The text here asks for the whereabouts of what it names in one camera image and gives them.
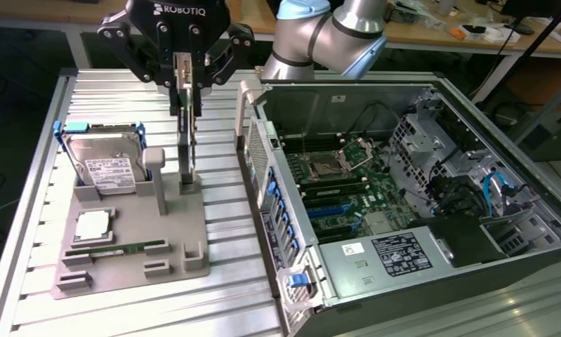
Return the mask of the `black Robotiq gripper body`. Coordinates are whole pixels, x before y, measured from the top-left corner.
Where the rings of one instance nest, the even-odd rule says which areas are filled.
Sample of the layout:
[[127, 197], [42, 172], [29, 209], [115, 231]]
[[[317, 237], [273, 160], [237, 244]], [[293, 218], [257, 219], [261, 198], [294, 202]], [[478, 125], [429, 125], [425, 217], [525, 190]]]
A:
[[157, 27], [163, 23], [175, 53], [190, 51], [190, 27], [199, 29], [203, 50], [209, 50], [229, 26], [229, 9], [223, 1], [127, 1], [123, 9], [131, 25], [146, 40], [158, 45]]

